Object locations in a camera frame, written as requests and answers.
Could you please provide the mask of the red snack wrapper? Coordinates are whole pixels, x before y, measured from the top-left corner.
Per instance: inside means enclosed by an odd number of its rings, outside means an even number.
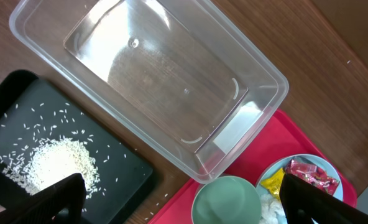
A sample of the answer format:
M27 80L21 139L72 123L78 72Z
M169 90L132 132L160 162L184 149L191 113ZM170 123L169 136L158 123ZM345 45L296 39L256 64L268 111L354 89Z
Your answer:
M338 179L329 176L325 170L300 157L291 159L283 169L287 174L295 175L330 195L334 195L340 184Z

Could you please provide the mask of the clear plastic bin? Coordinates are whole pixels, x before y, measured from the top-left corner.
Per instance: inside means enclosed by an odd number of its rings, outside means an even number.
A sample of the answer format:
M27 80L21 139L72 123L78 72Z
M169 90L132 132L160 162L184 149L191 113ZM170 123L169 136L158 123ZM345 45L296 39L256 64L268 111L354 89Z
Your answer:
M289 90L211 1L21 0L9 27L202 184L241 155Z

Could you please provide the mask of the red serving tray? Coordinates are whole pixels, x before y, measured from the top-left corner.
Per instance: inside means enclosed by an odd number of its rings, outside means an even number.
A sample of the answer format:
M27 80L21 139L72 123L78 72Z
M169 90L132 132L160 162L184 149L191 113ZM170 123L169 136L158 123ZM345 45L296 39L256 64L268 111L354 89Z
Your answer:
M312 154L328 158L313 144L306 134L282 110L274 113L265 127L249 144L245 151L224 171L255 185L258 179L275 162L296 154ZM151 224L191 224L191 207L195 195L202 185L189 180L150 219Z

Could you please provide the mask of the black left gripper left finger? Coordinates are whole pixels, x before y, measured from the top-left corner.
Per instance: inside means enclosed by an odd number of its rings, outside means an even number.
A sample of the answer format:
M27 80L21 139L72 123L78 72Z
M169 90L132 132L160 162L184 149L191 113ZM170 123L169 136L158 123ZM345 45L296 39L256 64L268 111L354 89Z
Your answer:
M79 223L85 197L85 181L75 173L1 211L0 224Z

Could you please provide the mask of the yellow snack wrapper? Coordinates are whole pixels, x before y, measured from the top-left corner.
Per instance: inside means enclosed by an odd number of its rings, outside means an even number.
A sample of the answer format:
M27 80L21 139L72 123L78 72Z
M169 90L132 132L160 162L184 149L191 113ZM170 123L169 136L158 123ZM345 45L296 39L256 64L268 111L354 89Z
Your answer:
M285 171L282 168L279 168L279 170L276 171L271 177L260 182L261 186L268 190L269 193L277 200L280 200L280 188L284 175Z

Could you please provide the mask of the light blue plate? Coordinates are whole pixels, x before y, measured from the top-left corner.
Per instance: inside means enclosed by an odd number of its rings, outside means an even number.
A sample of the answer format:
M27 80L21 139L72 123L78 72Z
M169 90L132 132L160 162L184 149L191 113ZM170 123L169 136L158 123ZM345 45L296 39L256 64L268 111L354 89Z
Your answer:
M276 171L279 170L279 168L284 168L284 166L287 165L291 159L296 158L296 157L300 157L300 158L306 159L307 161L311 161L315 165L325 170L329 176L334 177L335 179L338 179L340 181L338 172L328 161L322 159L321 157L314 156L311 154L297 154L297 155L284 157L283 159L279 159L276 162L272 163L270 166L268 166L266 170L264 170L262 175L259 177L257 181L257 185L256 185L256 191L259 194L259 196L263 194L270 194L268 190L266 190L265 188L263 188L263 186L261 186L260 182L264 179L271 177ZM336 199L339 199L342 202L344 201L343 200L343 183L341 181L333 197L335 197Z

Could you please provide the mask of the green bowl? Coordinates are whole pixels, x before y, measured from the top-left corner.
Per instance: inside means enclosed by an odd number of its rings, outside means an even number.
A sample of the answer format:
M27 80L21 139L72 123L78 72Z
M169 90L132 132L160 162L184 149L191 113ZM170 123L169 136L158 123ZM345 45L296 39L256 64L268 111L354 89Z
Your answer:
M191 206L193 224L258 224L261 202L247 180L226 175L199 188Z

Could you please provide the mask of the black waste tray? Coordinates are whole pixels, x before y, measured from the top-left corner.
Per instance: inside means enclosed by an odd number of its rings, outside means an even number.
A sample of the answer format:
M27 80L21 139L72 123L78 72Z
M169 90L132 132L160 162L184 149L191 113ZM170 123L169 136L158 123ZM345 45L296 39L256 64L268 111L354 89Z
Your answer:
M81 222L124 223L155 186L152 166L27 70L0 84L0 205L13 208L29 198L24 166L36 148L65 139L82 143L98 171Z

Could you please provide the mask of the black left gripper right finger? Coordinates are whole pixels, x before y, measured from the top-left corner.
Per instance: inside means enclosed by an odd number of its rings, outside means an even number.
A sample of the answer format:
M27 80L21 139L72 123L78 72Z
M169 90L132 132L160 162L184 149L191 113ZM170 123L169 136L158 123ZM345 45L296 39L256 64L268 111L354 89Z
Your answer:
M368 224L368 215L292 175L285 174L280 199L288 224Z

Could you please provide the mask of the white rice pile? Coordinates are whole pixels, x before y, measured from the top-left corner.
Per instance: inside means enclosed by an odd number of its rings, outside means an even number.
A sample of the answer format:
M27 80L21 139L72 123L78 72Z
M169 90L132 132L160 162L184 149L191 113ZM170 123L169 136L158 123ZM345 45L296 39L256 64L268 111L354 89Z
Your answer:
M111 195L120 154L82 110L67 100L17 101L0 112L0 175L34 195L69 175L85 181L86 198Z

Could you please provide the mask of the white napkin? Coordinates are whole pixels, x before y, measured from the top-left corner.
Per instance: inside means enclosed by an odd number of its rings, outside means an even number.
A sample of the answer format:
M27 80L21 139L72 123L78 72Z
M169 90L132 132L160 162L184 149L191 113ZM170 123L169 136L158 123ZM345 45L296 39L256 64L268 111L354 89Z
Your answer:
M261 218L259 224L287 224L282 204L270 194L260 196Z

